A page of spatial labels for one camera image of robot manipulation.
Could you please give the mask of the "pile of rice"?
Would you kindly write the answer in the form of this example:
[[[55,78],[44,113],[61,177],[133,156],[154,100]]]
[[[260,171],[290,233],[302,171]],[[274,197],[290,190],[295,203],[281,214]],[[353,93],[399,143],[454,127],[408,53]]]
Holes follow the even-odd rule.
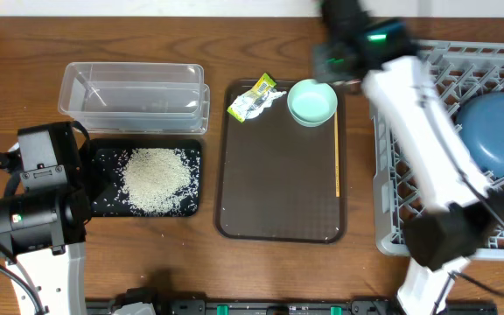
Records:
[[[93,166],[105,184],[94,198],[94,216],[189,217],[198,210],[198,149],[102,148]]]

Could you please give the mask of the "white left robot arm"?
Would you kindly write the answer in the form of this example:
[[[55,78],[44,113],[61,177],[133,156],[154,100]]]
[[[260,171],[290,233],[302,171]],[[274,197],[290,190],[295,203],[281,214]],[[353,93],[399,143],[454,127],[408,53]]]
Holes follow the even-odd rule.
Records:
[[[23,314],[85,314],[86,225],[91,220],[77,121],[20,129],[0,152],[10,178],[0,199],[0,273]]]

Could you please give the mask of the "dark blue plate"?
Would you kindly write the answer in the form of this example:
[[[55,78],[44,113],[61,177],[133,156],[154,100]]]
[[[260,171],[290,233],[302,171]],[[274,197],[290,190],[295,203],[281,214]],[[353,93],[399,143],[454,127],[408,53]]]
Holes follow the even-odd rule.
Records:
[[[504,176],[504,92],[466,102],[456,116],[460,138],[483,172]]]

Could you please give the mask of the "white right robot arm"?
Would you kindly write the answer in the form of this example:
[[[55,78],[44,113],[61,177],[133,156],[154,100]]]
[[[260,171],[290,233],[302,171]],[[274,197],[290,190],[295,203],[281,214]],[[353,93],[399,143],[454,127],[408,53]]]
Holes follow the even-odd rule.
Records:
[[[440,313],[477,249],[504,228],[504,190],[473,161],[400,18],[377,20],[358,0],[322,0],[319,11],[326,42],[315,79],[360,83],[395,132],[426,210],[403,228],[410,262],[397,304],[405,314]]]

